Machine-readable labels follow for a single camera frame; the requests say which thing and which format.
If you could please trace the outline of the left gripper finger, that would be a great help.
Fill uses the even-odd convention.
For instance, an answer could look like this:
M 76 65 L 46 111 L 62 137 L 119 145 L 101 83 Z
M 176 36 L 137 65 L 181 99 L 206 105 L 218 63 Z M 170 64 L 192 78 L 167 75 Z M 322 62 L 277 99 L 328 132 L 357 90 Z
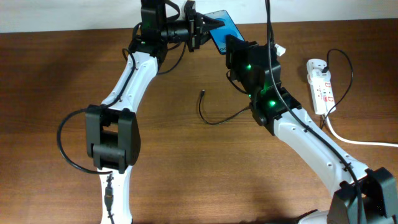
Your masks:
M 211 39 L 211 33 L 209 31 L 202 32 L 200 34 L 200 45 L 205 44 Z
M 210 31 L 224 26 L 223 21 L 212 19 L 206 15 L 202 16 L 202 23 L 202 31 Z

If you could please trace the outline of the blue Galaxy smartphone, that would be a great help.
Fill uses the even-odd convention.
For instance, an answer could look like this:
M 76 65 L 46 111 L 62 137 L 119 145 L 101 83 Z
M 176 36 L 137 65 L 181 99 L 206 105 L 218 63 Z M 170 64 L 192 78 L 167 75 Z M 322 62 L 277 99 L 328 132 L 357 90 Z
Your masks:
M 224 22 L 224 26 L 210 31 L 213 42 L 215 43 L 218 52 L 221 55 L 226 53 L 226 36 L 233 35 L 234 37 L 244 40 L 236 24 L 233 22 L 232 18 L 226 10 L 210 12 L 206 16 L 216 19 L 218 21 Z

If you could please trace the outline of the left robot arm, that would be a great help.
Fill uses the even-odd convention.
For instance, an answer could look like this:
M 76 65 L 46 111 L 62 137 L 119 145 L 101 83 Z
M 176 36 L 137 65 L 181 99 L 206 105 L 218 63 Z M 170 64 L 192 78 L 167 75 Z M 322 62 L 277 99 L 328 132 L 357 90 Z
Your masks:
M 130 176 L 141 149 L 136 112 L 152 79 L 158 75 L 168 45 L 183 43 L 189 51 L 224 26 L 195 10 L 187 1 L 180 9 L 171 1 L 142 1 L 141 21 L 123 50 L 126 67 L 112 92 L 85 113 L 86 149 L 100 177 L 102 223 L 132 223 Z

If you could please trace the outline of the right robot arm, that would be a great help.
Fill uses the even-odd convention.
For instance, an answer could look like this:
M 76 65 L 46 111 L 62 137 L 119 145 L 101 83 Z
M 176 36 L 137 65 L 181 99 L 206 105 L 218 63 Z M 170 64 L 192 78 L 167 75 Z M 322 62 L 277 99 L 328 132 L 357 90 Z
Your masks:
M 313 123 L 282 87 L 274 48 L 227 35 L 226 66 L 248 94 L 257 124 L 289 145 L 331 194 L 327 211 L 312 210 L 291 223 L 397 223 L 394 176 L 359 162 Z

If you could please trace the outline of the white USB charger plug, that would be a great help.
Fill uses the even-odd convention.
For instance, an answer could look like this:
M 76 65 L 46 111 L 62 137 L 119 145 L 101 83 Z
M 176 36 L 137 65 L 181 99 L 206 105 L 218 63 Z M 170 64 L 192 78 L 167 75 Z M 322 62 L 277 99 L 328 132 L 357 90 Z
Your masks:
M 326 67 L 326 62 L 322 59 L 313 58 L 310 59 L 307 64 L 307 80 L 309 84 L 315 82 L 328 82 L 331 79 L 331 73 L 329 71 L 323 72 Z

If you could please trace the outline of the white power strip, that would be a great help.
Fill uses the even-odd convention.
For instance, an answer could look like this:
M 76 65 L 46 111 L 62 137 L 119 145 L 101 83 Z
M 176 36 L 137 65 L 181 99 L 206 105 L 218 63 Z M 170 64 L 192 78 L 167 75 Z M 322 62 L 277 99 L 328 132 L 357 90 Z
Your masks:
M 336 108 L 334 108 L 335 98 L 331 88 L 331 81 L 315 82 L 309 85 L 315 114 L 326 115 L 328 112 L 333 113 Z

